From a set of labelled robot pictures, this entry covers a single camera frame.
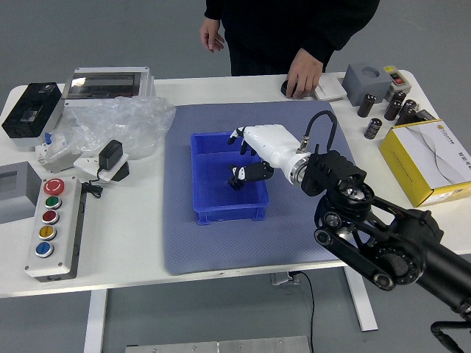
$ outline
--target yellow button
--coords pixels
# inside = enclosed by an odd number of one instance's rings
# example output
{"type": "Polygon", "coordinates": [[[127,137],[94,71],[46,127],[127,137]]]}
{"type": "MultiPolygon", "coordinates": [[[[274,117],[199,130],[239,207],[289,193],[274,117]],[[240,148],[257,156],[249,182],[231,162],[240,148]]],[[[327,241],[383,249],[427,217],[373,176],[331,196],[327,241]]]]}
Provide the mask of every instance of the yellow button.
{"type": "Polygon", "coordinates": [[[56,229],[51,226],[44,226],[39,231],[39,238],[42,240],[51,240],[56,236],[56,229]]]}

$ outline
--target green button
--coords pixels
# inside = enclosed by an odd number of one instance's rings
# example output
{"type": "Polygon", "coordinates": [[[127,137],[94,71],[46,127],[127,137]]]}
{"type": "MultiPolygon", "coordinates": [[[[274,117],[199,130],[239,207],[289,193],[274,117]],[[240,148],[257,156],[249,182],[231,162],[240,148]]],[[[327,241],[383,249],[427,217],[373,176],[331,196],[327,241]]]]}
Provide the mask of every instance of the green button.
{"type": "Polygon", "coordinates": [[[46,207],[49,209],[59,208],[60,205],[61,205],[61,201],[57,196],[50,196],[46,200],[46,207]]]}

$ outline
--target gray mat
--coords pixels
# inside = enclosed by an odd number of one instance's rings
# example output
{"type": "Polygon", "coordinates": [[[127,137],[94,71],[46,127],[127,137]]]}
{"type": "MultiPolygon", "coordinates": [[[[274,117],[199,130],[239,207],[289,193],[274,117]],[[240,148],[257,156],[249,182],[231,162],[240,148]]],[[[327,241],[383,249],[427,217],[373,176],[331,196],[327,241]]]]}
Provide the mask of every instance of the gray mat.
{"type": "MultiPolygon", "coordinates": [[[[320,196],[306,196],[291,185],[281,170],[266,181],[270,205],[266,219],[195,222],[192,199],[190,136],[195,132],[227,132],[239,126],[282,124],[297,139],[317,112],[332,110],[323,101],[284,101],[251,104],[180,106],[167,133],[163,190],[163,247],[165,266],[173,274],[218,271],[289,263],[313,263],[336,258],[314,240],[314,212],[320,196]]],[[[330,119],[324,115],[311,130],[313,151],[325,152],[330,119]]],[[[336,149],[353,160],[340,129],[336,149]]]]}

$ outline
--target table leg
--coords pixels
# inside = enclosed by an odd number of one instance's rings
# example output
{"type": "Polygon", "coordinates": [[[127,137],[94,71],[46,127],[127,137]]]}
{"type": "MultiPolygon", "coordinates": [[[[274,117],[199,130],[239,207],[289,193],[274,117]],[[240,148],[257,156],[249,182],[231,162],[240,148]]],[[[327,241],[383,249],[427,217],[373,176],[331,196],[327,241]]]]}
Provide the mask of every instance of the table leg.
{"type": "Polygon", "coordinates": [[[92,290],[84,353],[101,353],[108,289],[92,290]]]}
{"type": "Polygon", "coordinates": [[[344,270],[352,294],[353,304],[355,304],[356,315],[358,316],[361,331],[373,331],[378,329],[375,314],[371,308],[368,293],[366,292],[363,282],[363,277],[349,266],[345,266],[344,270]]]}

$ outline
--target black cable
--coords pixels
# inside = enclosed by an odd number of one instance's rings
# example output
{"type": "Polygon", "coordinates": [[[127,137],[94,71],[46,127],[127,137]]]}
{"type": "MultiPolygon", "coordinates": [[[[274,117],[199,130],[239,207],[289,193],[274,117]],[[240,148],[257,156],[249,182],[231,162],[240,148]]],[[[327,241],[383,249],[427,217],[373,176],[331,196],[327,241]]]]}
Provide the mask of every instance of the black cable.
{"type": "Polygon", "coordinates": [[[467,321],[437,321],[432,324],[430,330],[433,336],[450,352],[453,353],[464,353],[459,348],[458,344],[446,333],[443,333],[443,329],[471,329],[471,322],[467,321]]]}
{"type": "Polygon", "coordinates": [[[96,178],[97,179],[94,179],[94,180],[88,180],[88,182],[84,182],[82,183],[82,189],[86,192],[86,193],[91,193],[93,196],[95,196],[96,199],[99,199],[102,197],[102,192],[103,192],[103,188],[100,186],[100,185],[93,185],[92,182],[98,182],[100,180],[100,177],[99,177],[99,173],[100,171],[102,171],[103,168],[100,168],[97,172],[96,172],[96,178]]]}
{"type": "Polygon", "coordinates": [[[323,110],[321,112],[318,112],[315,116],[311,118],[311,120],[309,121],[308,127],[306,128],[304,137],[305,138],[309,137],[309,134],[311,133],[312,124],[319,116],[324,115],[324,114],[329,117],[330,121],[332,121],[332,128],[330,129],[329,140],[327,142],[327,151],[330,151],[330,147],[332,146],[332,142],[333,142],[333,137],[335,136],[336,130],[337,130],[337,117],[330,110],[323,110]]]}
{"type": "Polygon", "coordinates": [[[309,282],[309,288],[311,289],[311,298],[312,298],[311,335],[310,335],[309,348],[311,350],[311,353],[314,353],[314,343],[312,341],[312,337],[313,337],[313,330],[314,330],[314,309],[316,308],[316,303],[314,301],[314,292],[312,290],[312,283],[311,283],[311,280],[309,279],[308,275],[305,274],[302,271],[291,271],[291,272],[288,272],[288,274],[289,274],[290,277],[293,277],[297,274],[303,274],[306,277],[306,279],[308,279],[308,282],[309,282]]]}

